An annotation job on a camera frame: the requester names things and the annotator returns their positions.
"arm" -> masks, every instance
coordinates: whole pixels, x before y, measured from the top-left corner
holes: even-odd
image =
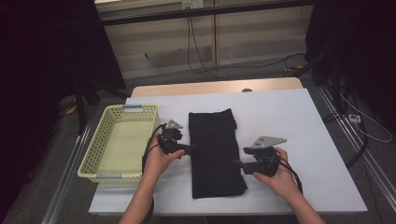
[[[150,143],[149,148],[152,148],[152,150],[148,154],[145,173],[139,182],[134,197],[120,220],[120,224],[142,223],[151,207],[152,195],[161,174],[167,169],[171,161],[184,155],[184,150],[179,150],[169,155],[164,154],[160,146],[158,146],[157,139],[158,134],[154,136]]]
[[[275,147],[275,149],[282,159],[285,161],[288,160],[288,153],[285,150],[280,147]],[[279,197],[283,198],[290,205],[301,224],[325,223],[298,190],[291,172],[285,167],[279,166],[273,177],[268,177],[260,173],[254,173],[253,175],[262,183],[268,185]]]

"folded garment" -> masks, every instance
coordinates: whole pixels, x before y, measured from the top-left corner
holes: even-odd
[[[241,195],[248,188],[241,170],[236,122],[231,109],[217,113],[190,113],[192,198]]]

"horizontal black bar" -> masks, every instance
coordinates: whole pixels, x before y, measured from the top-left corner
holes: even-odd
[[[287,1],[279,0],[273,2],[245,4],[239,6],[203,7],[203,8],[194,8],[188,10],[146,14],[139,16],[113,17],[113,18],[103,19],[101,21],[64,23],[61,24],[60,26],[63,27],[76,26],[76,25],[112,26],[112,25],[144,22],[144,21],[164,21],[164,20],[173,20],[173,19],[188,18],[188,17],[201,17],[201,16],[258,11],[258,10],[276,9],[276,8],[285,8],[285,7],[311,6],[314,5],[316,1],[317,0],[287,0]]]

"white tabletop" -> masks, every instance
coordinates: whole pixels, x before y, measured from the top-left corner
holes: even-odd
[[[190,143],[188,115],[220,112],[231,108],[237,123],[236,140],[242,161],[255,161],[246,155],[260,135],[282,137],[279,145],[289,153],[290,165],[297,172],[305,198],[319,213],[367,211],[337,148],[324,126],[307,90],[195,94],[135,97],[127,104],[157,104],[162,122],[174,119],[184,125],[182,144]],[[248,189],[238,197],[193,199],[191,159],[171,163],[154,192],[157,216],[231,216],[291,214],[290,207],[267,186],[251,175],[244,175]],[[136,185],[99,184],[90,213],[121,215]]]

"basket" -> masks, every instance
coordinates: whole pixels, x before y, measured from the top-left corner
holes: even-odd
[[[105,109],[78,176],[93,183],[138,182],[142,156],[160,124],[156,105],[111,105]]]

